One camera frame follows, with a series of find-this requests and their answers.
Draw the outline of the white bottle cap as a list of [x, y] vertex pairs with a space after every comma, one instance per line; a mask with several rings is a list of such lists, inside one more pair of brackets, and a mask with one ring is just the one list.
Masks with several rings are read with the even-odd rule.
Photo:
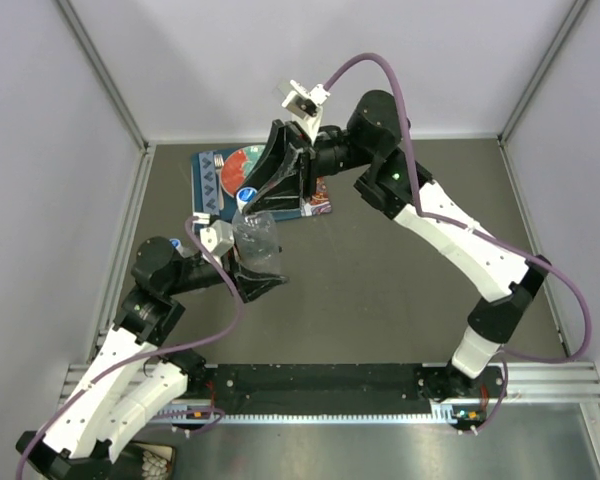
[[242, 212], [249, 202], [256, 197], [256, 195], [257, 190], [253, 187], [247, 186], [239, 189], [235, 194], [237, 209]]

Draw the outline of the clear bottle orange base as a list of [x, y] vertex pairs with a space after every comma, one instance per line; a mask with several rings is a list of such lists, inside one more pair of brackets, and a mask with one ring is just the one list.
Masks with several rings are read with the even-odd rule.
[[236, 209], [232, 218], [241, 264], [252, 271], [280, 275], [281, 252], [274, 217], [270, 212], [246, 214], [245, 208], [242, 212]]

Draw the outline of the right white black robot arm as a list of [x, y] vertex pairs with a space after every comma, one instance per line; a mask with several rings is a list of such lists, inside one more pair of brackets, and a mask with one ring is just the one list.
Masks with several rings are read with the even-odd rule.
[[310, 199], [319, 178], [365, 166], [354, 184], [361, 198], [428, 242], [481, 296], [447, 366], [421, 382], [425, 395], [437, 401], [472, 394], [535, 299], [546, 270], [486, 241], [485, 230], [424, 167], [416, 168], [414, 183], [409, 181], [392, 94], [366, 92], [344, 129], [315, 128], [319, 106], [304, 94], [290, 94], [283, 105], [294, 117], [273, 122], [263, 153], [235, 195], [240, 210], [247, 215], [290, 210]]

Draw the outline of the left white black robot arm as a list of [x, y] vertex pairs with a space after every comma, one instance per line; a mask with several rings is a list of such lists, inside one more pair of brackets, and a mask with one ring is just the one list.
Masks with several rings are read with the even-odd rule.
[[[237, 326], [246, 303], [287, 283], [287, 277], [242, 266], [234, 252], [219, 259], [205, 249], [185, 257], [174, 243], [153, 237], [138, 249], [134, 288], [121, 304], [96, 358], [62, 407], [16, 443], [16, 478], [31, 467], [47, 479], [105, 479], [125, 447], [160, 410], [206, 387], [196, 348]], [[163, 344], [184, 313], [176, 296], [225, 284], [235, 317], [224, 330], [175, 347]]]

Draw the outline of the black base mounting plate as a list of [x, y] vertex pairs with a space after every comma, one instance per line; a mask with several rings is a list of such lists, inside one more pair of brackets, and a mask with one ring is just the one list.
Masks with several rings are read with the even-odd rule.
[[417, 363], [220, 364], [199, 371], [183, 397], [230, 413], [416, 413], [432, 401], [496, 399], [502, 387], [497, 366], [466, 380]]

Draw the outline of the aluminium frame rail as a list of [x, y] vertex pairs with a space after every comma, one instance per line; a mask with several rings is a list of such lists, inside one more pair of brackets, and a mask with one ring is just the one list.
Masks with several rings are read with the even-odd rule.
[[[69, 399], [75, 391], [81, 391], [82, 397], [77, 407], [113, 407], [121, 399], [137, 393], [141, 401], [157, 405], [215, 406], [209, 400], [187, 400], [183, 397], [189, 382], [196, 378], [199, 371], [208, 367], [197, 366], [191, 374], [185, 374], [178, 367], [169, 367], [161, 372], [157, 366], [138, 368], [132, 372], [129, 380], [123, 381], [114, 374], [95, 385], [89, 384], [85, 369], [72, 367], [67, 375], [62, 399]], [[503, 387], [498, 398], [509, 402], [528, 403], [579, 403], [600, 400], [600, 380], [595, 368], [587, 363], [543, 365], [535, 363], [511, 363], [507, 366], [492, 364], [501, 370]], [[438, 400], [430, 404], [456, 404], [482, 406], [484, 401], [468, 402], [459, 400]]]

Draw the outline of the blue patterned placemat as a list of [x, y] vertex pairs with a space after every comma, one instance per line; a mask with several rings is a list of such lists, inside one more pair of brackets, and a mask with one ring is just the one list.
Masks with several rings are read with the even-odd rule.
[[225, 160], [232, 152], [240, 148], [216, 148], [192, 155], [191, 176], [194, 212], [217, 215], [221, 220], [231, 222], [237, 209], [235, 196], [230, 197], [223, 190], [224, 209], [222, 211], [218, 210], [217, 180], [213, 156], [215, 153], [220, 153]]

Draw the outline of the colourful mandala napkin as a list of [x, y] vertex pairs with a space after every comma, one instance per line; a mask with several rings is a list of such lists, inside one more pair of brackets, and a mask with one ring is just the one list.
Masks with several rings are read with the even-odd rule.
[[332, 204], [329, 199], [326, 183], [323, 178], [318, 178], [314, 194], [303, 204], [303, 215], [309, 217], [331, 212]]

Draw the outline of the silver fork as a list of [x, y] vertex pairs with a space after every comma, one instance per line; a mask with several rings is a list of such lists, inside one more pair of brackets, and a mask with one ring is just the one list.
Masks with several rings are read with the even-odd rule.
[[217, 180], [218, 210], [222, 211], [224, 209], [224, 193], [221, 182], [221, 172], [224, 166], [224, 157], [220, 153], [215, 153], [213, 156], [213, 160]]

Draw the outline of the floral patterned box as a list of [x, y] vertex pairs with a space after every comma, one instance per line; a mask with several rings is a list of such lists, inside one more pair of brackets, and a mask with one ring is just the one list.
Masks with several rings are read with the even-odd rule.
[[119, 460], [121, 462], [121, 479], [154, 479], [168, 480], [172, 478], [176, 458], [176, 449], [167, 445], [131, 443]]

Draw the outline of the red teal patterned plate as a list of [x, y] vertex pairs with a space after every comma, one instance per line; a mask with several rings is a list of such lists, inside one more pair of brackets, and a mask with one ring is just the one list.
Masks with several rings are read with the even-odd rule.
[[251, 145], [232, 152], [220, 171], [220, 184], [224, 192], [234, 197], [265, 150], [264, 145]]

